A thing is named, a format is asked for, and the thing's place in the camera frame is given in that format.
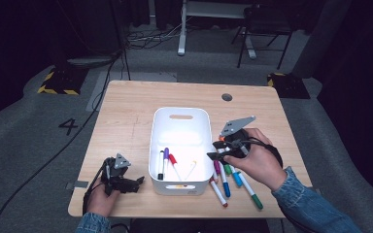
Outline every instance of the table top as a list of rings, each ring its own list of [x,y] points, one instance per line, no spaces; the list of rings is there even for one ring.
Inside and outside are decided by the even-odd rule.
[[[222,100],[223,94],[232,96]],[[259,210],[244,187],[228,177],[231,197],[224,208],[211,186],[202,195],[159,195],[149,175],[153,116],[162,107],[205,110],[216,141],[229,120],[256,116],[247,127],[259,128],[278,148],[284,166],[291,166],[302,183],[311,185],[287,117],[276,90],[269,86],[204,83],[111,81],[90,139],[78,181],[91,182],[103,161],[119,152],[131,162],[125,174],[136,180],[145,176],[137,193],[119,196],[111,216],[121,217],[283,217],[271,191],[249,178],[248,183],[264,208]],[[82,215],[84,188],[75,188],[69,205],[71,216]]]

